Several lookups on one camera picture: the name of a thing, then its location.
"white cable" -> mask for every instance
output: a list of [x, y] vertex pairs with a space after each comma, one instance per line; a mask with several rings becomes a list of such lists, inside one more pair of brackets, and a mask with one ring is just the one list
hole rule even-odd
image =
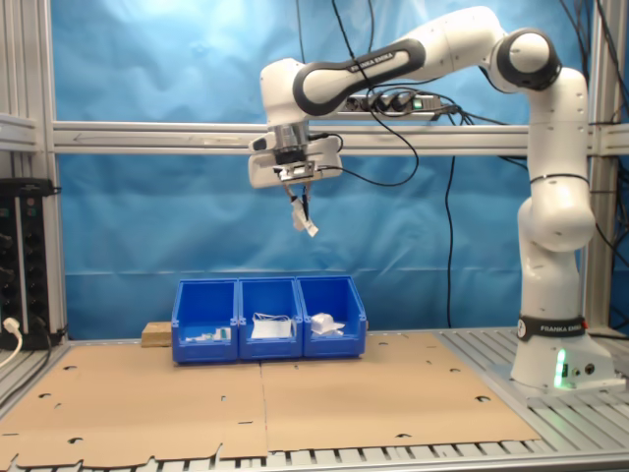
[[20, 323], [13, 318], [8, 318], [2, 323], [2, 326], [7, 331], [9, 331], [14, 336], [16, 336], [16, 338], [18, 339], [18, 345], [16, 346], [15, 350], [11, 353], [11, 355], [0, 363], [0, 369], [2, 369], [4, 366], [9, 364], [22, 349], [22, 334], [20, 333]]

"aluminum frame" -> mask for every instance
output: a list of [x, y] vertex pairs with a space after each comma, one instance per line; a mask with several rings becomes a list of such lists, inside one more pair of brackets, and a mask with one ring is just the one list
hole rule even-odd
[[[602, 0], [624, 60], [627, 0]], [[620, 95], [613, 65], [594, 11], [590, 118], [608, 119]], [[52, 64], [50, 0], [0, 0], [0, 152], [11, 155], [0, 164], [0, 176], [50, 178], [59, 185], [57, 154], [202, 154], [247, 155], [252, 138], [264, 125], [64, 122], [56, 121]], [[404, 133], [421, 155], [520, 155], [527, 150], [526, 126], [392, 126]], [[317, 132], [339, 133], [345, 154], [408, 156], [405, 145], [378, 126], [312, 126]], [[613, 229], [615, 159], [629, 148], [626, 125], [590, 130], [593, 209], [606, 234]], [[62, 251], [60, 197], [44, 200], [44, 228], [51, 328], [66, 325], [65, 271]], [[608, 322], [611, 251], [595, 237], [583, 251], [583, 310], [592, 326]]]
[[[601, 0], [611, 35], [616, 45], [620, 70], [625, 60], [627, 1]], [[620, 88], [615, 65], [611, 61], [607, 42], [602, 32], [599, 11], [594, 6], [592, 33], [592, 62], [589, 90], [589, 117], [591, 123], [614, 121], [621, 104]], [[592, 209], [601, 232], [611, 240], [615, 220], [615, 192], [618, 151], [611, 147], [609, 136], [623, 125], [595, 126], [594, 147], [590, 160], [590, 185], [597, 193], [592, 194]], [[609, 325], [609, 301], [611, 296], [613, 253], [598, 233], [582, 251], [581, 287], [583, 314], [590, 326]]]

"white object in bin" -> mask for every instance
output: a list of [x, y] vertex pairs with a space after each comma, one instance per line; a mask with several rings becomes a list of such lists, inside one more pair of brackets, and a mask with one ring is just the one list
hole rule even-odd
[[286, 315], [265, 315], [254, 313], [254, 331], [252, 339], [269, 337], [291, 337], [291, 319]]
[[311, 317], [311, 327], [313, 333], [319, 336], [342, 336], [343, 331], [340, 328], [345, 327], [345, 324], [336, 323], [334, 318], [328, 313], [319, 313]]
[[204, 332], [201, 336], [195, 337], [187, 337], [186, 342], [191, 341], [212, 341], [217, 340], [220, 341], [222, 339], [229, 340], [232, 338], [232, 329], [231, 327], [218, 327], [214, 334], [211, 332]]

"power outlet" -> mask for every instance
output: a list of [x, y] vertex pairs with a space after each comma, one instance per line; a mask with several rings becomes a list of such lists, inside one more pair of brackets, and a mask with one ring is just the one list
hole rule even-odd
[[[20, 282], [20, 249], [16, 199], [0, 197], [0, 326], [7, 318], [15, 318], [22, 329], [22, 287]], [[14, 349], [15, 336], [0, 333], [0, 348]]]
[[42, 198], [20, 197], [20, 209], [29, 324], [32, 325], [36, 318], [41, 318], [48, 328], [50, 314]]

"plug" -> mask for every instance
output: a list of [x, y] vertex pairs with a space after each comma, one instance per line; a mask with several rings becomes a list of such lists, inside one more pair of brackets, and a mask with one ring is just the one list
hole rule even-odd
[[20, 334], [20, 322], [18, 322], [15, 318], [7, 318], [2, 326], [14, 336], [21, 336]]

